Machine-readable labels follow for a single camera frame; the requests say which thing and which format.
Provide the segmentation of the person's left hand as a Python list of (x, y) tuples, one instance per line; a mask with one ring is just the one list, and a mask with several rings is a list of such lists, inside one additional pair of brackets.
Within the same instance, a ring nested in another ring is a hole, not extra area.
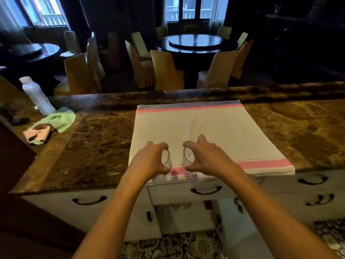
[(149, 180), (158, 176), (155, 175), (156, 165), (162, 162), (163, 150), (168, 149), (168, 144), (165, 142), (154, 145), (154, 150), (151, 152), (146, 152), (144, 148), (140, 149), (126, 171), (143, 183), (147, 183)]

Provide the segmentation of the person's right hand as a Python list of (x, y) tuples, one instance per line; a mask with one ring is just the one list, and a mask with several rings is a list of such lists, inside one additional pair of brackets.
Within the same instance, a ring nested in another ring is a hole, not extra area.
[(223, 179), (226, 174), (238, 170), (240, 167), (214, 143), (209, 143), (209, 149), (198, 149), (197, 142), (185, 141), (183, 147), (192, 150), (194, 162), (202, 162), (202, 174)]

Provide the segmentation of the clear drinking glass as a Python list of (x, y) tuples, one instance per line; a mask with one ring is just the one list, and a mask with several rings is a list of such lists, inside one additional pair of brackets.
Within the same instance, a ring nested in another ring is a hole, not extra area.
[(158, 179), (166, 178), (167, 176), (169, 176), (171, 174), (172, 162), (171, 162), (171, 158), (170, 158), (170, 152), (168, 149), (164, 149), (162, 152), (162, 164), (166, 168), (166, 171), (165, 171), (166, 173), (165, 174), (159, 174), (157, 176)]
[(194, 160), (195, 160), (195, 157), (194, 157), (194, 154), (193, 154), (192, 150), (187, 148), (187, 147), (184, 147), (183, 148), (182, 164), (183, 164), (183, 167), (184, 167), (184, 170), (185, 170), (186, 174), (190, 174), (190, 175), (199, 175), (199, 174), (201, 174), (199, 171), (191, 172), (191, 171), (187, 170), (187, 166), (191, 165), (194, 162)]

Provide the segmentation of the person's right forearm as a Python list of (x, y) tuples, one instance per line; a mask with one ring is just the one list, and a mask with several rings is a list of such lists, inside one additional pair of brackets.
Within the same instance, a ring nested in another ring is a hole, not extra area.
[(275, 259), (341, 259), (307, 226), (292, 217), (238, 165), (221, 166), (217, 177), (244, 205)]

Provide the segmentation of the person's left forearm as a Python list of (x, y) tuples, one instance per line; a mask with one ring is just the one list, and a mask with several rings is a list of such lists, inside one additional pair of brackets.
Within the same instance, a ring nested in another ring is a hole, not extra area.
[(118, 259), (134, 204), (153, 169), (128, 169), (115, 194), (72, 259)]

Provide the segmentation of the white towel with pink stripes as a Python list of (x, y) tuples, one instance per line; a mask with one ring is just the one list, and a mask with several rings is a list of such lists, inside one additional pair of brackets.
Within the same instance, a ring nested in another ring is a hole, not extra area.
[(291, 162), (267, 138), (239, 100), (137, 106), (130, 164), (148, 141), (169, 146), (171, 173), (149, 184), (215, 180), (184, 170), (183, 142), (197, 141), (200, 134), (218, 145), (251, 176), (294, 175)]

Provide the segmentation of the white drawer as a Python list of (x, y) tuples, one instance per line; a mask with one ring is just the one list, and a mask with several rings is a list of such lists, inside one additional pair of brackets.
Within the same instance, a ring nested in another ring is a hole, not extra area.
[[(222, 186), (222, 190), (209, 196), (196, 195), (190, 191), (191, 188), (196, 188), (201, 191), (201, 189), (215, 189), (217, 186)], [(153, 185), (148, 186), (148, 192), (153, 205), (168, 205), (236, 197), (235, 193), (220, 180)]]

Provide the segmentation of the group of beige covered chairs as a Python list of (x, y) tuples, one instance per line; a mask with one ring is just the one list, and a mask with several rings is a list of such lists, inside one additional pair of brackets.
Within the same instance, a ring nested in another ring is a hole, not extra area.
[[(243, 32), (237, 50), (217, 52), (211, 61), (174, 60), (170, 52), (147, 50), (140, 32), (132, 33), (132, 42), (125, 46), (132, 64), (134, 83), (139, 89), (154, 87), (155, 91), (194, 88), (225, 88), (231, 77), (239, 80), (253, 40), (246, 41)], [(54, 89), (54, 95), (100, 94), (103, 86), (98, 67), (99, 60), (95, 35), (88, 39), (87, 55), (79, 53), (65, 60), (67, 82)]]

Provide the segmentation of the green cleaning cloth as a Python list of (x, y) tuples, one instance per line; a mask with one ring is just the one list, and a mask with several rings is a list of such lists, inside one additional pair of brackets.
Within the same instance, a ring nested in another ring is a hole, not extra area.
[(34, 123), (30, 128), (33, 128), (34, 126), (37, 126), (39, 124), (48, 123), (54, 128), (54, 131), (57, 131), (58, 133), (63, 133), (67, 129), (69, 129), (72, 126), (72, 124), (74, 124), (75, 119), (76, 115), (72, 110), (66, 107), (62, 107), (58, 109), (55, 113), (49, 114), (40, 121)]

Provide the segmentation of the dark round dining table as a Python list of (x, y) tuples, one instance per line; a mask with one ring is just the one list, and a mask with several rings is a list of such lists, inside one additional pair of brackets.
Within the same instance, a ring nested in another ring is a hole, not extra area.
[(174, 60), (211, 61), (217, 52), (237, 50), (235, 39), (210, 34), (177, 34), (157, 40), (156, 49), (170, 52)]
[(51, 43), (16, 44), (8, 51), (27, 63), (33, 63), (59, 55), (60, 47)]

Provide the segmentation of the round glass turntable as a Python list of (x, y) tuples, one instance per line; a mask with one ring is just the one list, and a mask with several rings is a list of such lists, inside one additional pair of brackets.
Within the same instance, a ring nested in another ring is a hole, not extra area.
[(209, 34), (180, 34), (167, 37), (170, 47), (191, 50), (211, 51), (222, 47), (223, 38)]

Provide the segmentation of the pink cleaning cloth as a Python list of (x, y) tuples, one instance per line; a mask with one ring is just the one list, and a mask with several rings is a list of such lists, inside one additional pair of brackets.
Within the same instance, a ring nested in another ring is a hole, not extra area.
[(23, 131), (23, 136), (27, 143), (31, 145), (41, 145), (46, 142), (53, 131), (54, 128), (50, 124), (45, 123)]

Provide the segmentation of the white cabinet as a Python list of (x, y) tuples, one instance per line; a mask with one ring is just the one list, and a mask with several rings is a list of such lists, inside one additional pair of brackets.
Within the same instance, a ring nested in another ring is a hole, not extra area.
[[(321, 185), (298, 183), (299, 178), (319, 182), (321, 176), (329, 177)], [(276, 198), (295, 218), (302, 222), (345, 218), (345, 169), (254, 177), (256, 183)], [(87, 233), (97, 221), (113, 196), (115, 189), (79, 192), (48, 193), (23, 196), (31, 204), (45, 210), (71, 226)], [(327, 205), (306, 206), (315, 202), (317, 195), (333, 193), (334, 200)], [(151, 212), (152, 222), (146, 213)], [(148, 186), (140, 192), (129, 219), (125, 242), (161, 238), (162, 235), (203, 230), (214, 230), (228, 222), (244, 222), (245, 210), (235, 198), (153, 205)]]

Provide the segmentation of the white plastic bottle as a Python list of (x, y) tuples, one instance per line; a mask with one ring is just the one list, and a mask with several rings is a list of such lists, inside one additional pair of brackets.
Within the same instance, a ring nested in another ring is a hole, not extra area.
[(48, 116), (56, 112), (56, 109), (50, 103), (40, 85), (34, 82), (31, 77), (21, 77), (19, 81), (22, 83), (23, 91), (28, 95), (42, 115)]

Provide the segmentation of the window with wooden frame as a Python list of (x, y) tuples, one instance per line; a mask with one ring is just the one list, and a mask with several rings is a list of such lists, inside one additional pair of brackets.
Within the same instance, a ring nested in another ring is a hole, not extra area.
[(223, 25), (229, 0), (164, 0), (163, 23), (206, 21)]
[(68, 27), (60, 0), (14, 0), (26, 20), (25, 27)]

